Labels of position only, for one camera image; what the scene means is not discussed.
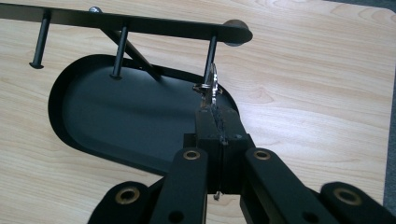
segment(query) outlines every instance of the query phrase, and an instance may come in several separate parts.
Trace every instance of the wood grain surface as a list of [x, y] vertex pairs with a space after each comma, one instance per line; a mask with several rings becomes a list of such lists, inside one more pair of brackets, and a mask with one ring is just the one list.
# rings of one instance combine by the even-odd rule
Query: wood grain surface
[[[219, 44], [219, 82], [258, 147], [277, 153], [314, 190], [343, 181], [382, 202], [396, 62], [396, 16], [318, 0], [140, 0], [3, 3], [165, 19], [244, 21], [253, 40]], [[117, 46], [100, 31], [51, 25], [44, 69], [29, 66], [40, 24], [0, 20], [0, 223], [86, 223], [113, 186], [159, 176], [82, 153], [58, 139], [47, 103], [74, 60]], [[152, 63], [202, 74], [208, 43], [130, 34]], [[207, 223], [244, 223], [237, 196], [214, 202]]]

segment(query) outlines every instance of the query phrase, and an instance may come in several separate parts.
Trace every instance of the black metal arm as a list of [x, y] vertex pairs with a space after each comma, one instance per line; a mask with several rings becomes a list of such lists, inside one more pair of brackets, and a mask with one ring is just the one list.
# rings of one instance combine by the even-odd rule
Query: black metal arm
[[202, 107], [195, 121], [167, 176], [149, 188], [126, 182], [111, 189], [89, 223], [205, 223], [206, 194], [218, 191], [241, 195], [247, 223], [396, 223], [348, 184], [307, 188], [274, 152], [254, 147], [231, 108]]

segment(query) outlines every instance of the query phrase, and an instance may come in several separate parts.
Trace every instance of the metal peg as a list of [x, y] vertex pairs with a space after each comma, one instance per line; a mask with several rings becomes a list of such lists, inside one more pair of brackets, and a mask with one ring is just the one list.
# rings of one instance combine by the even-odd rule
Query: metal peg
[[[93, 13], [102, 13], [102, 9], [99, 7], [91, 7], [89, 9], [90, 12]], [[119, 44], [120, 42], [120, 32], [113, 30], [101, 29], [108, 38], [110, 38], [114, 43]], [[146, 70], [149, 75], [151, 75], [154, 79], [159, 80], [161, 78], [161, 74], [152, 66], [152, 64], [143, 57], [143, 55], [131, 44], [128, 40], [126, 41], [125, 53], [128, 54], [139, 66]]]
[[205, 66], [205, 73], [204, 73], [204, 83], [207, 84], [210, 77], [210, 70], [212, 63], [215, 61], [215, 52], [216, 52], [216, 45], [218, 43], [218, 37], [216, 35], [212, 35], [209, 43], [209, 51], [207, 53], [206, 58], [206, 66]]
[[33, 62], [29, 63], [35, 69], [41, 69], [44, 66], [41, 65], [43, 60], [44, 48], [46, 47], [47, 35], [50, 28], [50, 14], [44, 13], [43, 21], [41, 22], [40, 33], [37, 39], [37, 45], [35, 46], [35, 57]]
[[116, 61], [114, 62], [113, 74], [110, 75], [112, 78], [116, 80], [122, 79], [120, 75], [120, 71], [122, 68], [122, 60], [123, 60], [123, 54], [125, 52], [127, 38], [128, 38], [128, 26], [123, 25], [120, 35], [119, 48], [117, 49]]

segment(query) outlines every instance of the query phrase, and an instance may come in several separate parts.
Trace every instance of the hole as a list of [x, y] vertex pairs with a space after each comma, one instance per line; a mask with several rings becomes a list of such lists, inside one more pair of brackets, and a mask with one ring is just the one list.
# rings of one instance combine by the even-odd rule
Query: hole
[[254, 157], [259, 160], [266, 161], [271, 158], [271, 155], [266, 151], [259, 150], [254, 152]]
[[179, 211], [174, 211], [169, 214], [168, 219], [172, 223], [180, 223], [184, 219], [184, 216], [183, 213]]
[[338, 188], [334, 190], [335, 197], [343, 203], [358, 206], [361, 205], [361, 196], [350, 189]]
[[119, 204], [134, 203], [140, 197], [139, 189], [128, 187], [120, 190], [116, 195], [116, 202]]
[[134, 192], [133, 191], [125, 191], [121, 194], [120, 197], [122, 200], [131, 200], [134, 197]]
[[193, 161], [193, 160], [197, 160], [198, 158], [201, 157], [201, 154], [197, 151], [194, 150], [190, 150], [190, 151], [186, 151], [183, 154], [184, 159], [189, 160], [189, 161]]
[[303, 218], [309, 223], [319, 223], [318, 216], [310, 212], [303, 212]]

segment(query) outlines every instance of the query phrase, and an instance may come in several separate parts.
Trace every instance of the black metal bracket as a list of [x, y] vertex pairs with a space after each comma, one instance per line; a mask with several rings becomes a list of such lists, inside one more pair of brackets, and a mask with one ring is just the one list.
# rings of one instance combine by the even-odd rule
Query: black metal bracket
[[146, 70], [154, 79], [158, 80], [162, 75], [161, 70], [155, 69], [127, 40], [129, 32], [210, 40], [204, 77], [207, 77], [210, 64], [213, 63], [218, 41], [240, 45], [252, 38], [252, 33], [246, 26], [239, 26], [234, 23], [226, 22], [219, 25], [115, 15], [103, 13], [99, 7], [92, 7], [89, 11], [78, 11], [53, 7], [0, 4], [0, 19], [41, 22], [35, 57], [33, 62], [30, 63], [33, 68], [37, 69], [43, 68], [41, 61], [50, 23], [101, 29], [111, 40], [119, 45], [113, 73], [110, 74], [116, 80], [121, 79], [120, 71], [124, 52], [136, 60], [139, 67]]

